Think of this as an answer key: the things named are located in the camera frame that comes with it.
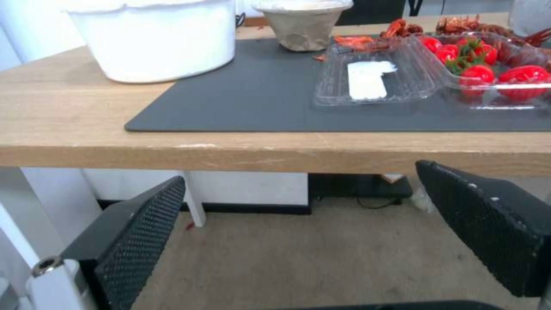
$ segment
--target table leg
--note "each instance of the table leg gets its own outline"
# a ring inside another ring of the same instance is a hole
[[[184,201],[187,202],[190,208],[191,217],[193,218],[195,226],[203,227],[207,220],[207,216],[205,215],[199,195],[195,192],[195,185],[193,184],[191,174],[188,171],[184,171],[183,178],[186,180],[186,196],[184,197]]]

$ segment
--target black cable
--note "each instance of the black cable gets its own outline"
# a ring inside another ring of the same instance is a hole
[[[444,13],[444,6],[446,5],[446,0],[442,1],[442,10],[440,10],[440,15]]]
[[[379,209],[383,209],[383,208],[386,208],[386,207],[389,207],[389,206],[400,205],[401,204],[401,199],[400,198],[395,198],[395,199],[392,199],[391,201],[387,202],[384,205],[380,205],[380,206],[377,206],[377,207],[368,207],[368,206],[361,203],[360,196],[358,196],[358,194],[356,194],[356,202],[358,203],[358,205],[360,205],[360,206],[362,206],[366,209],[379,210]]]

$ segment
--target floor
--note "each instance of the floor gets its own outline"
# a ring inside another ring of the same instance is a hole
[[[365,204],[378,205],[369,200]],[[311,216],[182,213],[133,310],[274,309],[467,299],[536,309],[487,272],[437,212],[316,202]]]

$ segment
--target white paper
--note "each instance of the white paper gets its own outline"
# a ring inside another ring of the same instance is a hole
[[[373,100],[387,95],[384,73],[396,71],[388,61],[360,61],[348,64],[348,90],[353,100]]]

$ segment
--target cooked crayfish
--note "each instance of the cooked crayfish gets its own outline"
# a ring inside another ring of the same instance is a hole
[[[406,37],[414,33],[423,33],[423,27],[415,24],[407,24],[405,19],[397,19],[390,23],[386,31],[381,32],[381,38],[393,36]]]
[[[436,25],[436,34],[460,34],[465,31],[480,31],[499,34],[516,45],[532,45],[540,46],[551,37],[551,28],[543,29],[530,36],[522,37],[515,35],[512,30],[502,26],[480,23],[480,15],[477,14],[474,18],[466,16],[461,17],[444,17],[440,19]]]
[[[415,24],[407,24],[404,19],[397,19],[388,26],[386,31],[381,32],[379,39],[369,36],[335,37],[337,44],[350,48],[354,51],[377,51],[390,47],[387,39],[393,37],[406,37],[413,33],[423,33],[423,27]]]

